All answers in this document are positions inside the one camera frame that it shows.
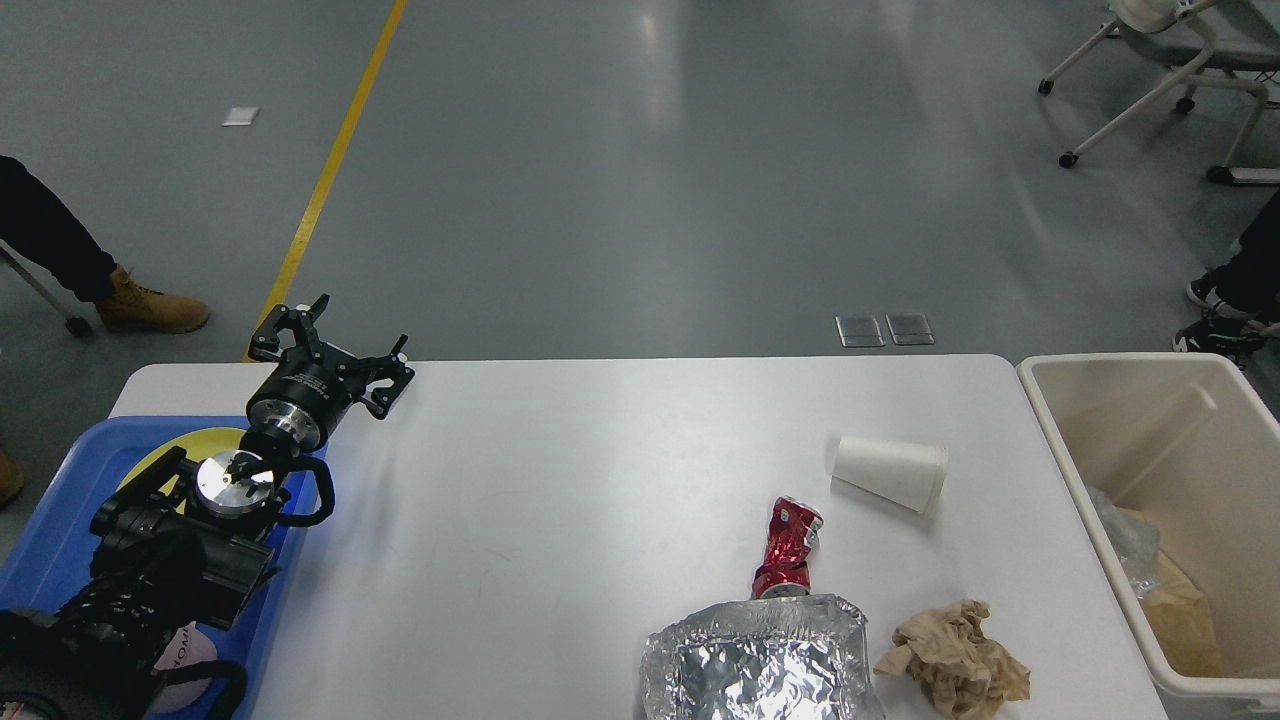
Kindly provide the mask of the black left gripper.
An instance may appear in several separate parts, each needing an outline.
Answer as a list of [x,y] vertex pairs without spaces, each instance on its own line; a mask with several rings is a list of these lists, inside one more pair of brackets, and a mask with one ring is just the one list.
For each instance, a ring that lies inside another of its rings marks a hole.
[[315,320],[329,301],[321,293],[310,305],[278,304],[251,334],[247,360],[279,365],[248,401],[246,451],[316,451],[352,404],[385,420],[415,378],[403,352],[407,334],[380,356],[326,352]]

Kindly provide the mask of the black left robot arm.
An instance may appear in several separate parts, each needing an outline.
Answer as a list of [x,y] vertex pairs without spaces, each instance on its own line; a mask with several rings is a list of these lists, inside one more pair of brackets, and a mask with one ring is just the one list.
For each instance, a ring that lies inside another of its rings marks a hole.
[[248,346],[274,370],[246,405],[233,448],[196,460],[165,450],[90,520],[99,547],[87,584],[60,609],[3,611],[3,706],[33,719],[142,719],[164,691],[223,680],[210,719],[236,716],[246,667],[210,659],[173,667],[180,629],[230,630],[279,571],[269,538],[325,521],[337,496],[319,451],[356,404],[384,419],[413,379],[402,334],[360,357],[323,341],[329,297],[279,305]]

